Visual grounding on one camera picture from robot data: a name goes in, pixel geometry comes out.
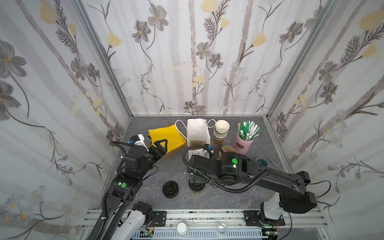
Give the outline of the black cup lid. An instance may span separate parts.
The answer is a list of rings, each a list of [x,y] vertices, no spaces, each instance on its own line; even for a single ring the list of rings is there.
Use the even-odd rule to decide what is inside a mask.
[[[206,184],[204,183],[191,183],[191,181],[189,181],[189,188],[191,191],[203,191],[205,186]]]

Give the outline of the brown pulp cup carrier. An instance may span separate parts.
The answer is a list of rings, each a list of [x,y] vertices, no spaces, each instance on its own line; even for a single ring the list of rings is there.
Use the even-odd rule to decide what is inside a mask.
[[[237,150],[231,146],[224,145],[224,146],[219,148],[217,160],[220,160],[222,155],[226,152],[237,153]]]
[[[194,146],[192,149],[201,149],[199,146],[204,146],[206,143],[204,141],[191,141],[191,146]]]

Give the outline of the white paper bag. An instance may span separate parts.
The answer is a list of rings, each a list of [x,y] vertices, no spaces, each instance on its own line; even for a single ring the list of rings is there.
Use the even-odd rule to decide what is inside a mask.
[[[178,123],[181,123],[187,131],[187,136],[185,136],[178,128]],[[205,119],[188,119],[187,124],[182,120],[176,120],[175,126],[177,130],[182,134],[182,136],[187,140],[188,147],[191,146],[191,141],[204,141],[206,144],[211,145],[211,137],[209,133],[209,128],[214,128],[216,125],[216,120],[211,119],[209,121]],[[203,148],[201,149],[190,149],[188,150],[188,159],[192,155],[202,156]]]

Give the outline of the stack of black lids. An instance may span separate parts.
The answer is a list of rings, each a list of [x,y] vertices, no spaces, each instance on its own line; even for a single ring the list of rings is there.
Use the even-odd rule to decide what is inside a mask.
[[[179,186],[175,181],[168,181],[163,185],[163,194],[166,198],[172,199],[179,193]]]

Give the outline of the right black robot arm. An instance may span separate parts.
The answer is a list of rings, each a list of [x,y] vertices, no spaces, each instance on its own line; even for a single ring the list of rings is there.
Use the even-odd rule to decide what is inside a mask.
[[[200,155],[189,157],[185,152],[183,162],[191,175],[192,187],[209,184],[233,194],[254,186],[274,191],[275,195],[260,206],[258,218],[262,225],[279,222],[285,213],[305,214],[318,205],[315,194],[307,191],[311,180],[305,171],[284,173],[235,152],[222,153],[218,160]]]

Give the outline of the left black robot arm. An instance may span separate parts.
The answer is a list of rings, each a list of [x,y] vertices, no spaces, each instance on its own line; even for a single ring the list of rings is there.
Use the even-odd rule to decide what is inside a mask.
[[[148,149],[132,143],[110,142],[122,151],[116,176],[102,197],[102,212],[89,240],[111,240],[123,214],[143,186],[146,174],[168,152],[168,140],[156,141]]]

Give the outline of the yellow napkin stack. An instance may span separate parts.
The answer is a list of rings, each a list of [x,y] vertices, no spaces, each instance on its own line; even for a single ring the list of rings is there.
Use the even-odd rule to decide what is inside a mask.
[[[184,146],[187,141],[177,130],[177,127],[173,124],[168,127],[149,130],[149,136],[152,140],[152,146],[155,146],[155,142],[167,140],[168,153]]]

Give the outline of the pink straw holder cup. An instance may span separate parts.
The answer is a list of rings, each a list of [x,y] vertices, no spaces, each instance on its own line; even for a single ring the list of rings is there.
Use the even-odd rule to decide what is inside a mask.
[[[252,143],[253,141],[245,141],[239,135],[237,135],[233,147],[239,154],[245,155]]]

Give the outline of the stack of paper cups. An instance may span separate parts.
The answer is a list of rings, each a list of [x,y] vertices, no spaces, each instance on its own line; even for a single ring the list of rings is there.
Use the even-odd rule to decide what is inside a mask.
[[[223,144],[225,138],[227,137],[228,131],[230,129],[229,122],[225,120],[218,120],[214,127],[214,144],[220,146]]]

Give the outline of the bundle of wrapped straws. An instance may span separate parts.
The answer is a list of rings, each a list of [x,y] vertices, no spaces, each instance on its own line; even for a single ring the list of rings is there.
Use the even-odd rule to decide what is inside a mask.
[[[238,136],[244,141],[252,141],[258,137],[261,131],[261,127],[254,121],[243,121],[238,123]]]

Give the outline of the teal ceramic cup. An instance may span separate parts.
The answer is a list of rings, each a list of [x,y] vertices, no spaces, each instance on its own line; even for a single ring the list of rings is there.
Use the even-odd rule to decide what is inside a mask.
[[[264,158],[257,158],[256,162],[259,164],[259,165],[262,165],[264,167],[268,167],[269,166],[269,163],[266,159]]]

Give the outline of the aluminium mounting rail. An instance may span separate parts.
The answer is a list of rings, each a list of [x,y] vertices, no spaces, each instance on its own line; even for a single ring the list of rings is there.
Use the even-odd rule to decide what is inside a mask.
[[[153,224],[132,229],[130,240],[333,240],[319,209],[283,214],[262,226],[256,209],[154,210]]]

